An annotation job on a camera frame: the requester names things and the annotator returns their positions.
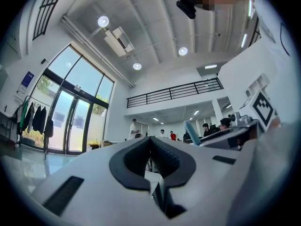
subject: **floor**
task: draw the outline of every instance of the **floor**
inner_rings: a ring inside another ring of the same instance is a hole
[[[0,162],[10,173],[16,186],[30,194],[46,177],[59,170],[76,156],[48,154],[25,147],[16,150],[0,145]]]

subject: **wall sign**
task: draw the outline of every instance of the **wall sign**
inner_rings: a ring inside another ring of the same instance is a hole
[[[25,75],[24,79],[22,80],[22,82],[18,88],[18,91],[20,91],[22,94],[25,94],[27,87],[29,86],[33,77],[34,77],[34,75],[28,71],[27,74]]]

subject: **balcony railing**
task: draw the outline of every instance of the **balcony railing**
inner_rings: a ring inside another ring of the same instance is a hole
[[[35,40],[40,35],[42,34],[44,35],[46,33],[48,22],[58,1],[59,0],[43,0],[39,8],[39,13],[38,13],[36,25],[34,27],[32,40]]]
[[[167,89],[161,89],[140,96],[130,97],[127,99],[127,107],[131,108],[140,105],[149,105],[219,89],[223,89],[223,87],[218,78],[208,79],[185,85],[174,86]]]

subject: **support column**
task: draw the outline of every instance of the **support column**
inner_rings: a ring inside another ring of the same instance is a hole
[[[202,128],[199,126],[198,120],[196,120],[196,123],[197,123],[197,129],[198,129],[198,136],[201,137],[202,136],[202,134],[201,134]]]
[[[212,102],[213,109],[214,109],[214,112],[215,112],[215,116],[216,116],[216,120],[217,120],[217,125],[219,125],[220,124],[220,120],[223,118],[222,117],[222,111],[221,111],[220,105],[218,104],[217,99],[213,99],[211,102]]]

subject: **ceiling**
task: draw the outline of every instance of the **ceiling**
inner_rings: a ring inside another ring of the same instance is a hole
[[[198,114],[193,115],[196,110],[199,110]],[[165,124],[176,123],[189,120],[191,117],[193,117],[192,121],[195,121],[210,116],[214,116],[214,109],[211,101],[134,115],[138,121],[140,119],[140,121],[149,124],[160,124],[161,122]]]
[[[247,13],[246,0],[215,12],[197,9],[194,20],[176,6],[176,0],[75,0],[67,16],[124,76],[135,81],[155,66],[177,61],[181,47],[188,49],[186,61],[181,60],[185,66],[190,65],[190,55],[195,53],[239,54],[244,33],[251,39],[256,21],[255,16],[248,21]],[[97,24],[97,18],[103,15],[110,20],[110,31],[123,28],[133,51],[119,57],[105,42],[105,30],[99,30]],[[142,65],[140,71],[133,69],[136,62]]]

